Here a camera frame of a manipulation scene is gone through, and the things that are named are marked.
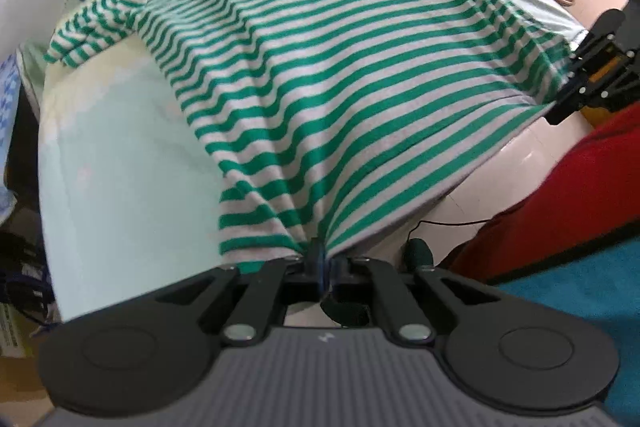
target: red cloth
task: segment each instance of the red cloth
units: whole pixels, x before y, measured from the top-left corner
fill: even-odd
[[[640,217],[640,102],[571,149],[545,182],[479,230],[450,265],[486,281]]]

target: bed sheet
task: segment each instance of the bed sheet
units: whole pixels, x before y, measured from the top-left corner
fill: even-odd
[[[552,0],[512,1],[569,41],[584,31]],[[65,320],[223,262],[222,175],[137,36],[77,70],[47,68],[39,158]]]

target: striped shirt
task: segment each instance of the striped shirt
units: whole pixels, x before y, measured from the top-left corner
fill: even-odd
[[[233,261],[332,255],[425,207],[550,107],[568,56],[508,0],[96,0],[47,58],[133,31],[223,172]]]

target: black cable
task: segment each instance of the black cable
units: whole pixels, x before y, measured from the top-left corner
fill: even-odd
[[[406,236],[406,240],[408,242],[409,239],[411,239],[411,234],[418,230],[422,223],[426,223],[427,225],[438,225],[440,227],[468,227],[468,225],[482,225],[491,219],[492,218],[480,219],[479,221],[467,221],[466,223],[441,223],[439,221],[427,221],[426,219],[421,219],[418,221],[418,224],[409,231],[409,234]]]

